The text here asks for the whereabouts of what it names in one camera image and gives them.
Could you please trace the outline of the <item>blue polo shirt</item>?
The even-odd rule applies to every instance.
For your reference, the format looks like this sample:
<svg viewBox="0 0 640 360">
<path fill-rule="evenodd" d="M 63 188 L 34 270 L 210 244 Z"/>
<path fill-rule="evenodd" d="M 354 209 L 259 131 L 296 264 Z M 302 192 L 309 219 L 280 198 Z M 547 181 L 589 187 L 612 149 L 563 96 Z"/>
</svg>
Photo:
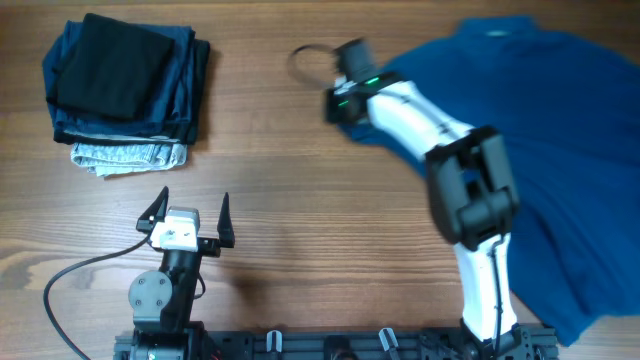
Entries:
<svg viewBox="0 0 640 360">
<path fill-rule="evenodd" d="M 639 69 L 528 16 L 471 18 L 378 67 L 454 119 L 502 136 L 520 205 L 507 250 L 519 298 L 562 345 L 639 311 Z M 352 140 L 422 163 L 367 126 Z"/>
</svg>

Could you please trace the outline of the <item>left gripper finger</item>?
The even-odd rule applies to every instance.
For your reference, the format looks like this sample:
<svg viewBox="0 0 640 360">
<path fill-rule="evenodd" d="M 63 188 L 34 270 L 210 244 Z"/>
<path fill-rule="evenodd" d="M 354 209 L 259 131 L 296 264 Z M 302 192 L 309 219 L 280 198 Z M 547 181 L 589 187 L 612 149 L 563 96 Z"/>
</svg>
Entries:
<svg viewBox="0 0 640 360">
<path fill-rule="evenodd" d="M 222 201 L 222 205 L 219 213 L 219 219 L 217 223 L 217 232 L 219 236 L 218 238 L 219 241 L 234 240 L 234 229 L 233 229 L 233 224 L 232 224 L 231 214 L 230 214 L 230 197 L 228 192 L 226 192 L 223 197 L 223 201 Z"/>
<path fill-rule="evenodd" d="M 169 199 L 169 188 L 164 186 L 156 199 L 151 205 L 140 215 L 137 220 L 138 224 L 156 224 L 162 221 L 167 211 Z"/>
</svg>

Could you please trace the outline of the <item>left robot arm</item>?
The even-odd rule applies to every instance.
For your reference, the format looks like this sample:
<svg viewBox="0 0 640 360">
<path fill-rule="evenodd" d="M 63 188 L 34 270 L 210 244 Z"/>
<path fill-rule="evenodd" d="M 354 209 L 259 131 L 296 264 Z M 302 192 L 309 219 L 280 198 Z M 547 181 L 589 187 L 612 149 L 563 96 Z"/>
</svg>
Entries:
<svg viewBox="0 0 640 360">
<path fill-rule="evenodd" d="M 221 351 L 200 321 L 192 321 L 196 287 L 204 280 L 202 259 L 217 258 L 223 248 L 235 245 L 230 199 L 223 197 L 216 237 L 199 234 L 195 208 L 168 205 L 169 189 L 163 188 L 142 213 L 136 230 L 147 236 L 149 246 L 162 254 L 155 271 L 139 275 L 128 293 L 133 309 L 133 334 L 114 345 L 115 359 L 187 360 L 220 359 Z"/>
</svg>

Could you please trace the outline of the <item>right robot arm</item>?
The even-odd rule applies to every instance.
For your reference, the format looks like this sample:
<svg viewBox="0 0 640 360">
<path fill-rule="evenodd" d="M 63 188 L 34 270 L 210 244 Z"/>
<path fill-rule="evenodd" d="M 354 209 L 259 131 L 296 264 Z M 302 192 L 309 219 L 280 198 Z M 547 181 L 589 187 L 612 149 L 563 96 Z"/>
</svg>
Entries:
<svg viewBox="0 0 640 360">
<path fill-rule="evenodd" d="M 368 44 L 334 49 L 339 73 L 326 92 L 327 119 L 367 126 L 422 163 L 433 221 L 455 252 L 470 359 L 497 359 L 514 345 L 507 250 L 520 200 L 501 134 L 446 114 L 411 81 L 376 67 Z"/>
</svg>

